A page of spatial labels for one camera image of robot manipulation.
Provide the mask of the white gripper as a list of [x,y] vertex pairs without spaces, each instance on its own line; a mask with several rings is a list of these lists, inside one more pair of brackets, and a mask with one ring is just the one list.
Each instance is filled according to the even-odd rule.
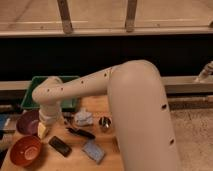
[[59,103],[41,105],[39,109],[39,118],[41,123],[38,124],[38,137],[43,139],[48,131],[49,127],[53,125],[60,115],[62,109]]

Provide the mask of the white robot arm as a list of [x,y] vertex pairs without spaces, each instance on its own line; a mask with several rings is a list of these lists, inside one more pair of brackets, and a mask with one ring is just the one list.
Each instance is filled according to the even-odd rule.
[[40,121],[50,127],[65,99],[105,94],[124,171],[182,171],[170,109],[155,65],[132,60],[62,82],[47,78],[32,93]]

